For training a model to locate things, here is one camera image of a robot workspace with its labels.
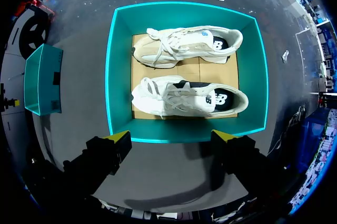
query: sneaker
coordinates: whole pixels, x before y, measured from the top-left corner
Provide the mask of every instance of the sneaker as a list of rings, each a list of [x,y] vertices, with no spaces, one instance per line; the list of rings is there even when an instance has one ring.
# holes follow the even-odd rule
[[[217,26],[146,30],[132,48],[137,61],[159,69],[174,67],[183,59],[200,56],[212,63],[226,63],[243,41],[242,33]]]
[[[132,103],[142,112],[159,116],[221,117],[245,110],[247,96],[219,83],[188,82],[179,75],[141,80]]]

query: shoe tongue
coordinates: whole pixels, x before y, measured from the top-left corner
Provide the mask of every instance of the shoe tongue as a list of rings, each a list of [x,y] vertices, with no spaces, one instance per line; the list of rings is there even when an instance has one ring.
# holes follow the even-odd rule
[[[190,32],[181,37],[180,46],[189,46],[197,43],[205,43],[207,46],[213,46],[213,34],[209,30],[200,30]]]
[[[213,112],[215,110],[216,100],[215,100],[215,91],[211,91],[206,96],[186,96],[186,101],[188,104],[191,104],[193,109],[201,110],[204,112]],[[180,97],[172,97],[172,101],[180,101]]]

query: shoe heel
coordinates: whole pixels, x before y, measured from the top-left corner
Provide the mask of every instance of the shoe heel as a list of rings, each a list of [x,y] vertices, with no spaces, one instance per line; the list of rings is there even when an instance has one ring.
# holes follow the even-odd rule
[[[207,62],[225,64],[227,62],[227,60],[229,59],[229,56],[226,56],[226,57],[205,57],[205,56],[201,56],[201,58],[204,59]]]

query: gray floor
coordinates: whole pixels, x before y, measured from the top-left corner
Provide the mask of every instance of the gray floor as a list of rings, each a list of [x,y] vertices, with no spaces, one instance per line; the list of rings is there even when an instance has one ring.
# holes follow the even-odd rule
[[[85,148],[91,137],[109,135],[105,109],[104,69],[107,35],[114,9],[153,1],[191,1],[227,7],[256,17],[262,31],[269,67],[270,104],[267,127],[251,135],[267,154],[279,138],[285,120],[305,104],[317,107],[310,78],[319,61],[310,34],[309,67],[302,67],[295,34],[303,17],[290,10],[294,0],[49,0],[56,12],[48,43],[64,50],[61,69],[61,114],[35,117],[41,147],[62,168]],[[288,62],[281,55],[289,50]],[[234,175],[218,174],[208,143],[133,143],[118,173],[109,176],[95,196],[119,206],[161,212],[191,211],[228,203],[247,194]]]

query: teal box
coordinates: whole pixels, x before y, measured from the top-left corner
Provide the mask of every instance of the teal box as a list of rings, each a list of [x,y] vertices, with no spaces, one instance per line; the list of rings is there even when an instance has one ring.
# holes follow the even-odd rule
[[[148,27],[162,30],[200,25],[240,30],[243,43],[237,50],[239,89],[248,99],[237,118],[142,120],[132,118],[132,36]],[[265,129],[269,98],[267,61],[259,26],[254,17],[190,2],[154,2],[117,8],[106,51],[105,101],[110,134],[130,130],[132,141],[188,143],[209,141],[213,129],[246,135]]]
[[[61,112],[60,72],[63,50],[42,44],[26,61],[25,108],[36,115]]]

